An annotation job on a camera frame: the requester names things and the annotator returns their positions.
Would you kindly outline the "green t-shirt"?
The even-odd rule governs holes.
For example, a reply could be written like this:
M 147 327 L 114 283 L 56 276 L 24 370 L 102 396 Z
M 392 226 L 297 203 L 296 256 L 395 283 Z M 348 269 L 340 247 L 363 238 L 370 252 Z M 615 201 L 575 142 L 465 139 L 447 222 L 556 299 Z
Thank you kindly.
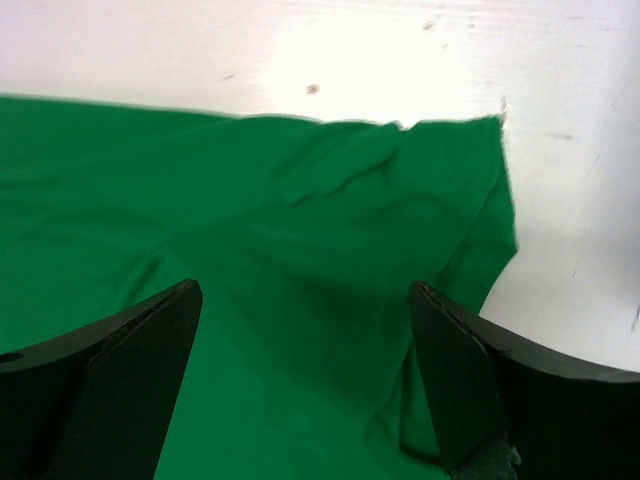
M 201 286 L 161 479 L 441 478 L 408 291 L 479 310 L 516 249 L 497 117 L 1 101 L 4 348 Z

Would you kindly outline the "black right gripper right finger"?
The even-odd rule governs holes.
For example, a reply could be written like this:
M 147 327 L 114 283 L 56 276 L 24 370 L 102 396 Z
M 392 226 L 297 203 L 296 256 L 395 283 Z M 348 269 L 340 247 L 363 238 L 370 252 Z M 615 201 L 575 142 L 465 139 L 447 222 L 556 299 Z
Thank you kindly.
M 636 372 L 547 348 L 421 282 L 409 310 L 448 477 L 638 478 Z

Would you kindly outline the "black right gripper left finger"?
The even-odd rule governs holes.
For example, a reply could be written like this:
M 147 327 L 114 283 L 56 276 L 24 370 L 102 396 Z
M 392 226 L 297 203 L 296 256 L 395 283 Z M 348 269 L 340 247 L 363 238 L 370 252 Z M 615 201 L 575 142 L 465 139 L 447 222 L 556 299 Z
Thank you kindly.
M 153 478 L 202 304 L 199 284 L 186 280 L 2 354 L 2 478 Z

